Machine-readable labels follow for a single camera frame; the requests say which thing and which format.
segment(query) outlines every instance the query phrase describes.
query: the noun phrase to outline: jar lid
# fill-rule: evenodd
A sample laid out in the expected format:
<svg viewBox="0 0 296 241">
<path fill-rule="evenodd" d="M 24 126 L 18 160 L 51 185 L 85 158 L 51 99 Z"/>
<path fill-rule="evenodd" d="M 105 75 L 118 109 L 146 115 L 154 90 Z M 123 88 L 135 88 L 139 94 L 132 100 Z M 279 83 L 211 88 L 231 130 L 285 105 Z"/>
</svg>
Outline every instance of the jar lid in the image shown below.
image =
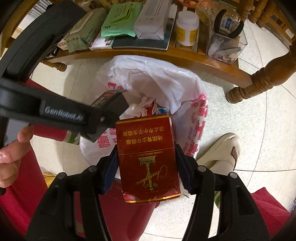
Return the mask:
<svg viewBox="0 0 296 241">
<path fill-rule="evenodd" d="M 198 20 L 198 16 L 196 13 L 192 11 L 181 11 L 178 14 L 178 20 L 187 23 L 187 24 L 194 24 Z"/>
</svg>

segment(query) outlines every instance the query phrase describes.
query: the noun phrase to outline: cardboard box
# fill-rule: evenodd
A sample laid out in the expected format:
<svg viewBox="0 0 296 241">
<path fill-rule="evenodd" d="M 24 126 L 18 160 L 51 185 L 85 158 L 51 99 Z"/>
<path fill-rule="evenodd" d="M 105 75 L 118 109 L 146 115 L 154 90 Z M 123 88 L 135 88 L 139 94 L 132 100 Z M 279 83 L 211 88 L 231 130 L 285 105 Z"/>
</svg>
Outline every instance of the cardboard box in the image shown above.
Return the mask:
<svg viewBox="0 0 296 241">
<path fill-rule="evenodd" d="M 163 40 L 172 0 L 148 0 L 133 28 L 138 39 Z"/>
<path fill-rule="evenodd" d="M 125 202 L 138 204 L 178 198 L 180 187 L 170 117 L 120 120 L 116 133 Z"/>
</svg>

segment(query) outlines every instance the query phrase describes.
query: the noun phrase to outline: finger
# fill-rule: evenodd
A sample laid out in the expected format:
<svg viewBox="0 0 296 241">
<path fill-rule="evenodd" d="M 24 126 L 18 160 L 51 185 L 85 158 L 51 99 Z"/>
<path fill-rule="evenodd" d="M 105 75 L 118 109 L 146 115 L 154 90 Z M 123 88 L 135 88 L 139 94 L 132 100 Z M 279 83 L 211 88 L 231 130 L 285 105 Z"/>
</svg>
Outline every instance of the finger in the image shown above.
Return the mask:
<svg viewBox="0 0 296 241">
<path fill-rule="evenodd" d="M 21 159 L 31 149 L 30 142 L 14 141 L 0 149 L 0 163 L 12 163 Z"/>
<path fill-rule="evenodd" d="M 8 179 L 19 172 L 20 160 L 8 164 L 0 164 L 0 181 Z"/>
<path fill-rule="evenodd" d="M 28 142 L 33 138 L 34 135 L 34 126 L 26 126 L 23 128 L 17 135 L 19 142 Z"/>
<path fill-rule="evenodd" d="M 7 187 L 11 186 L 15 182 L 15 180 L 17 179 L 17 176 L 18 176 L 18 173 L 14 174 L 13 176 L 11 176 L 8 179 L 0 181 L 0 187 L 7 188 Z"/>
</svg>

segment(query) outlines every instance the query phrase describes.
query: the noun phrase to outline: table leg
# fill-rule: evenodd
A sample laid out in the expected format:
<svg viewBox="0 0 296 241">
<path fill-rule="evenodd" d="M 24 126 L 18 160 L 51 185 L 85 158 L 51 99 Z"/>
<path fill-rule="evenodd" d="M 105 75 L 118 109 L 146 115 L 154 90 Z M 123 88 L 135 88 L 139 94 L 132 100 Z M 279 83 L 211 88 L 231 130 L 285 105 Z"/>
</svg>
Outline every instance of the table leg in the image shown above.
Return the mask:
<svg viewBox="0 0 296 241">
<path fill-rule="evenodd" d="M 46 60 L 42 60 L 41 63 L 49 66 L 49 67 L 52 67 L 52 68 L 56 68 L 57 70 L 61 71 L 61 72 L 64 72 L 66 71 L 67 69 L 67 65 L 63 64 L 63 63 L 51 63 L 49 61 L 46 61 Z"/>
<path fill-rule="evenodd" d="M 276 4 L 273 0 L 268 0 L 267 5 L 262 12 L 260 18 L 257 21 L 257 25 L 260 28 L 265 27 L 265 24 L 269 21 L 269 19 L 272 17 L 274 11 L 276 10 Z"/>
<path fill-rule="evenodd" d="M 253 9 L 254 0 L 241 0 L 237 8 L 237 13 L 241 16 L 241 20 L 245 21 Z"/>
<path fill-rule="evenodd" d="M 290 46 L 290 51 L 286 55 L 271 60 L 265 68 L 254 73 L 251 76 L 252 85 L 246 88 L 234 87 L 227 93 L 226 99 L 233 104 L 249 99 L 285 83 L 295 72 L 296 41 Z"/>
<path fill-rule="evenodd" d="M 256 23 L 258 18 L 261 16 L 264 8 L 266 7 L 268 0 L 259 0 L 255 9 L 250 13 L 249 20 L 252 23 Z"/>
</svg>

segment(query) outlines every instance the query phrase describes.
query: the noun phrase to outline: cigarette pack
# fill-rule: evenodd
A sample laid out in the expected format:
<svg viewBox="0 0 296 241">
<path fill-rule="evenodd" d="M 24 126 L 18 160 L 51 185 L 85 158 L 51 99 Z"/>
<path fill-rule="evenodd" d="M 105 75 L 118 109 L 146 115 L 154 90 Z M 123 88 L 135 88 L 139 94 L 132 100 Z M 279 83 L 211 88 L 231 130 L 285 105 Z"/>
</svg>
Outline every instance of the cigarette pack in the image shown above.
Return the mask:
<svg viewBox="0 0 296 241">
<path fill-rule="evenodd" d="M 154 115 L 116 123 L 119 169 L 126 203 L 180 196 L 171 119 Z"/>
</svg>

